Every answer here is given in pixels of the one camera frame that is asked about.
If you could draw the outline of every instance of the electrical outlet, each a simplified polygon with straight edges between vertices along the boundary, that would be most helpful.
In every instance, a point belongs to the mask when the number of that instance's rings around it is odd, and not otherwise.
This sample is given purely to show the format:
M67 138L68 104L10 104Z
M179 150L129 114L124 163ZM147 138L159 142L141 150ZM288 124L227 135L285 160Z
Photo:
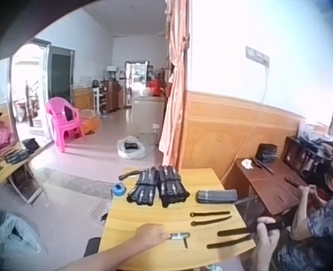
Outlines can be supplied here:
M261 63L262 65L269 67L269 56L246 46L246 57L255 62Z

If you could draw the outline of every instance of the hand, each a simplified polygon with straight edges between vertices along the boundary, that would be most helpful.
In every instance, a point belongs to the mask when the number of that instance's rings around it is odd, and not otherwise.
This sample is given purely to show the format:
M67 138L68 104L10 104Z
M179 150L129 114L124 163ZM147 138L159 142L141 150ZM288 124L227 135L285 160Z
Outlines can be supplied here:
M279 230L271 230L267 232L265 224L275 223L271 217L260 217L257 219L257 247L252 253L252 270L265 271L269 269L272 254L277 247L280 232Z
M133 237L134 241L145 250L155 247L169 238L170 234L164 232L162 224L144 224L137 228Z
M309 185L309 194L312 195L314 198L319 198L317 194L317 186L316 185Z
M300 190L302 196L308 196L308 194L310 193L310 187L309 186L300 185L298 187L298 190Z

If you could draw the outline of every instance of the pink plastic chair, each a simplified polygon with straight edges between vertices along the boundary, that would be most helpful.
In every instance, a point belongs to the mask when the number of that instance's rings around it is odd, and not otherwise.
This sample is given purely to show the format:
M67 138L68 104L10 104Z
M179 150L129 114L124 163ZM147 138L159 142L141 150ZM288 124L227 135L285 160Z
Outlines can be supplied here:
M73 119L67 120L65 108L69 108L72 112ZM54 140L61 152L65 151L65 132L70 132L72 136L73 131L77 128L80 129L82 137L85 137L82 128L82 121L78 109L74 108L67 100L61 97L53 97L46 105L46 113L51 115L52 128L54 130Z

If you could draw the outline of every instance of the wooden table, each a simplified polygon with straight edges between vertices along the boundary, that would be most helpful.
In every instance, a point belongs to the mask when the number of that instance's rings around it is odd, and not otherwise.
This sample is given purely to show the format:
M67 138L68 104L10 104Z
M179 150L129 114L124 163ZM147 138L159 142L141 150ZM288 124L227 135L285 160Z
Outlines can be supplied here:
M21 150L22 148L23 147L21 142L18 142L12 147L12 150ZM6 161L0 157L0 166L3 167L3 169L0 170L0 183L8 180L12 187L15 189L15 191L26 203L34 202L36 197L38 197L42 192L42 187L36 182L33 177L32 171L28 166L28 162L31 161L35 156L40 154L42 150L43 148L40 147L33 154L31 154L28 159L14 165L6 163ZM24 174L26 179L25 181L18 181L12 176L12 174L21 167L24 167Z
M154 205L137 206L126 201L126 195L114 197L104 232L101 238L99 252L112 248L134 235L137 227L145 223L161 223L169 233L190 232L187 239L188 249L183 241L166 241L163 244L138 255L126 262L123 270L185 270L208 264L218 263L227 258L244 253L254 248L253 240L237 244L232 247L208 250L207 244L224 242L243 237L218 237L219 230L245 227L245 223L232 204L198 204L195 201L198 190L224 190L214 171L206 169L183 169L180 172L182 182L190 192L185 203L172 204L168 208L161 206L159 198L155 198ZM135 185L136 178L130 177L124 181L127 191ZM190 217L190 212L230 211L232 218L216 224L192 227L192 220L210 220L213 217Z
M297 188L287 183L284 178L293 178L300 185L306 185L306 183L284 162L276 158L274 162L266 164L273 170L274 174L272 175L264 168L246 169L242 166L243 160L244 158L236 159L235 164L247 180L249 196L254 192L271 215L279 215L299 204ZM248 209L249 202L247 203L245 219L248 215Z

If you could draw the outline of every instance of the tape roll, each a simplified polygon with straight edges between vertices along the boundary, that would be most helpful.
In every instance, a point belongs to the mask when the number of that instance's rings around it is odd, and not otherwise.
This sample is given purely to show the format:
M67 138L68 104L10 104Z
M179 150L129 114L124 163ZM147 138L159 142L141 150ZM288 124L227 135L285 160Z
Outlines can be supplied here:
M112 191L112 194L115 195L115 196L122 196L125 194L126 192L126 187L125 185L123 185L121 182L114 185L111 189Z

